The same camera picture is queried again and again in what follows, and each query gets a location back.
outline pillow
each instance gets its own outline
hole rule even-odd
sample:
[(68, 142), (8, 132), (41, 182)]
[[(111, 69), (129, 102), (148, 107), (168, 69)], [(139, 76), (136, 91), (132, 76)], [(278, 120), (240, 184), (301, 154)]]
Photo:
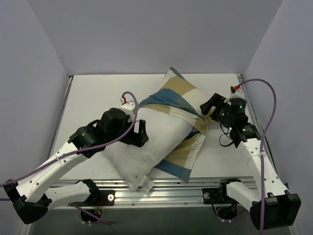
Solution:
[(193, 126), (189, 135), (156, 168), (184, 181), (204, 142), (209, 115), (201, 113), (200, 105), (210, 97), (187, 82), (173, 67), (166, 73), (160, 90), (140, 103), (141, 107), (162, 111), (181, 118)]
[(137, 119), (146, 121), (149, 141), (141, 148), (116, 142), (107, 146), (104, 154), (111, 160), (121, 178), (128, 183), (131, 191), (139, 186), (149, 191), (154, 184), (146, 174), (171, 153), (193, 127), (179, 117), (148, 108), (140, 108)]

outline white wall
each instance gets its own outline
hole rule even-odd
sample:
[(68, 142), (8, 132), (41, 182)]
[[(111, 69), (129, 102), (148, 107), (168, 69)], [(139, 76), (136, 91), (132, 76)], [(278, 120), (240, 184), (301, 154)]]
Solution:
[[(267, 137), (278, 173), (302, 206), (301, 235), (313, 234), (313, 1), (284, 0), (245, 79), (263, 78), (277, 92), (277, 113)], [(248, 93), (265, 126), (272, 95), (263, 84), (248, 84)]]
[(282, 0), (28, 0), (68, 74), (243, 73)]
[[(25, 0), (0, 7), (0, 181), (47, 159), (63, 105), (67, 74)], [(0, 197), (6, 197), (0, 189)], [(13, 235), (21, 220), (0, 202), (0, 234)]]

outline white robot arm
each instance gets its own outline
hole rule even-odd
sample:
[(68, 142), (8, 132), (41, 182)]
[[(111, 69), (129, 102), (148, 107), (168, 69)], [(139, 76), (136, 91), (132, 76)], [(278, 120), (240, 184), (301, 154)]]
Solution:
[[(265, 152), (260, 152), (261, 136), (256, 127), (248, 122), (245, 114), (246, 99), (239, 88), (231, 87), (231, 96), (225, 98), (215, 93), (201, 105), (201, 111), (230, 130), (232, 143), (241, 152), (251, 169), (258, 192), (247, 188), (239, 179), (222, 180), (218, 197), (224, 202), (239, 203), (250, 212), (253, 225), (259, 230), (261, 220), (261, 182), (264, 181), (265, 216), (264, 229), (290, 226), (294, 223), (301, 200), (298, 194), (291, 194), (281, 182)], [(261, 155), (264, 159), (264, 179), (261, 178)]]
[[(51, 186), (73, 167), (91, 158), (96, 152), (103, 151), (105, 146), (102, 145), (114, 141), (131, 128), (135, 107), (134, 102), (125, 102), (119, 109), (111, 108), (106, 111), (100, 120), (78, 128), (60, 150), (41, 165), (49, 164), (47, 167), (16, 183), (4, 186), (17, 214), (25, 224), (37, 221), (49, 209), (55, 207), (73, 202), (99, 200), (100, 190), (90, 179), (66, 187)], [(133, 125), (119, 141), (142, 147), (148, 139), (145, 121), (140, 120), (139, 132), (134, 131)], [(66, 153), (90, 147), (91, 150), (64, 157)]]

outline white pillow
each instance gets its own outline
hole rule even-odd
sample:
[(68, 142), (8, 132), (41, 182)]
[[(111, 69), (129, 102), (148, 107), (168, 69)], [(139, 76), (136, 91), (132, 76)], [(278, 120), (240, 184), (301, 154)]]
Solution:
[(149, 137), (141, 148), (116, 142), (106, 147), (104, 154), (109, 158), (116, 171), (124, 179), (130, 190), (135, 191), (139, 185), (146, 191), (148, 184), (146, 174), (170, 154), (192, 131), (192, 126), (179, 117), (148, 108), (138, 110), (137, 120), (146, 121)]

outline screw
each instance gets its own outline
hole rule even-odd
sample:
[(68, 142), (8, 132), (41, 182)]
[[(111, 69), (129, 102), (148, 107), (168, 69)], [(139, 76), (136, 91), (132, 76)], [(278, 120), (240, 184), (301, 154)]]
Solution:
[(108, 195), (108, 201), (109, 201), (109, 202), (112, 202), (113, 200), (114, 200), (113, 194), (109, 194), (109, 195)]
[(210, 199), (210, 194), (208, 193), (208, 192), (205, 192), (204, 194), (203, 194), (203, 198), (204, 199)]

